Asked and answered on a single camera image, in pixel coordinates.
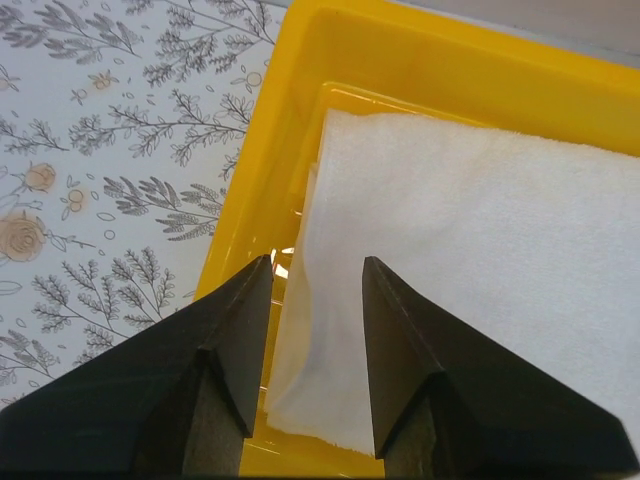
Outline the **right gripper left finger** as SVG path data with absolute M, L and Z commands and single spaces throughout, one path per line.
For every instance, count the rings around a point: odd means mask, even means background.
M 5 475 L 235 475 L 272 292 L 262 255 L 215 291 L 1 413 Z

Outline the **white towel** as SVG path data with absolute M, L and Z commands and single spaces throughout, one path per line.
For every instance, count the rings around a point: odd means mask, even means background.
M 374 450 L 361 279 L 421 295 L 639 438 L 639 161 L 421 115 L 331 111 L 289 269 L 268 424 Z

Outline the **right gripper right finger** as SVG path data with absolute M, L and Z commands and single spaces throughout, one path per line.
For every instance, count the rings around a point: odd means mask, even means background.
M 375 456 L 389 475 L 635 475 L 621 421 L 423 297 L 362 273 Z

